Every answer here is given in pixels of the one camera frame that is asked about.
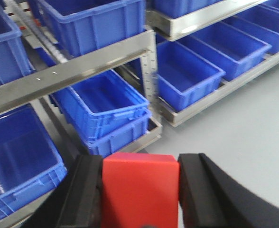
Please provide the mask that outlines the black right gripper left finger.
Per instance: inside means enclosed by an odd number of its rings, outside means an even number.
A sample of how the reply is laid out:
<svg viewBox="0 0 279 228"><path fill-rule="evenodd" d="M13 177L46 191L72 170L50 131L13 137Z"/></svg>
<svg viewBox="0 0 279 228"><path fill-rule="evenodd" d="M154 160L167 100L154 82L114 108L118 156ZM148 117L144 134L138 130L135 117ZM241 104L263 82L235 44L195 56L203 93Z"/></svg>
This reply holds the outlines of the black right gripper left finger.
<svg viewBox="0 0 279 228"><path fill-rule="evenodd" d="M99 228L102 161L100 155L77 156L66 177L22 227Z"/></svg>

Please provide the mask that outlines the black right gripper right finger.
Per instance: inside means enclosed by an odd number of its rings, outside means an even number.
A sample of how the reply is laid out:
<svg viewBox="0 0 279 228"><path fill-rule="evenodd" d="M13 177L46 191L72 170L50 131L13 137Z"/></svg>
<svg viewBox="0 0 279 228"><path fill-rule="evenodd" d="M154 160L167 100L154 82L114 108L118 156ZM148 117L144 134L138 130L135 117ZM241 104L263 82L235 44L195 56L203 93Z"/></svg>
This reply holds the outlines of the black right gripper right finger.
<svg viewBox="0 0 279 228"><path fill-rule="evenodd" d="M179 202L186 228L279 228L279 208L238 183L204 153L184 153Z"/></svg>

